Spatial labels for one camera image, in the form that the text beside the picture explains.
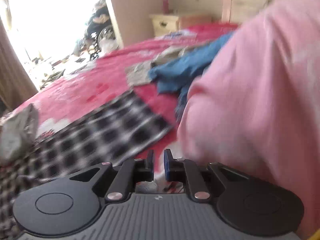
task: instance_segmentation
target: drawer knob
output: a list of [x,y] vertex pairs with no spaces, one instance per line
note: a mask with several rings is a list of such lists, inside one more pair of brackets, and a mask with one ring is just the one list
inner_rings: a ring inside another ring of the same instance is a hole
[[166,27],[168,23],[165,23],[165,22],[160,22],[160,26],[162,27]]

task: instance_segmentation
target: checkered fabric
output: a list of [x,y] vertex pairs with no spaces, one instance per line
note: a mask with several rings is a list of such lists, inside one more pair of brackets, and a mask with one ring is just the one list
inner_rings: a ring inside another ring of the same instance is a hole
[[0,237],[19,232],[12,206],[22,191],[100,162],[119,165],[170,129],[128,91],[36,144],[27,156],[0,170]]

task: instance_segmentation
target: yellow object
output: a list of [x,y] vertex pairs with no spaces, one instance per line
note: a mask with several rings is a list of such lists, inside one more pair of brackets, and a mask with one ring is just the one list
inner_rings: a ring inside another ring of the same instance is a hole
[[311,236],[308,240],[320,240],[320,229],[318,229],[318,231],[316,231],[316,233]]
[[208,13],[179,13],[179,14],[150,14],[155,37],[176,32],[193,25],[212,22],[212,16]]

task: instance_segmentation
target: blue cloth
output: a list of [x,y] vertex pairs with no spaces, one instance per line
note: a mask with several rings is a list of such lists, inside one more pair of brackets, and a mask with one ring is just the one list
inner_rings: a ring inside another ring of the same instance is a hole
[[149,77],[157,81],[158,93],[180,92],[176,108],[177,120],[180,120],[187,104],[187,94],[192,81],[203,74],[219,50],[227,43],[233,32],[222,35],[206,46],[194,49],[181,58],[149,70]]

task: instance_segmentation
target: pink sleeve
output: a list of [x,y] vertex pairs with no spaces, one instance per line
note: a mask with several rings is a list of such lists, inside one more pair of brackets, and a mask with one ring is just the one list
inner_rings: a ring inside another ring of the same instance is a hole
[[303,238],[320,227],[319,13],[320,0],[286,0],[243,24],[193,82],[178,129],[186,158],[296,193]]

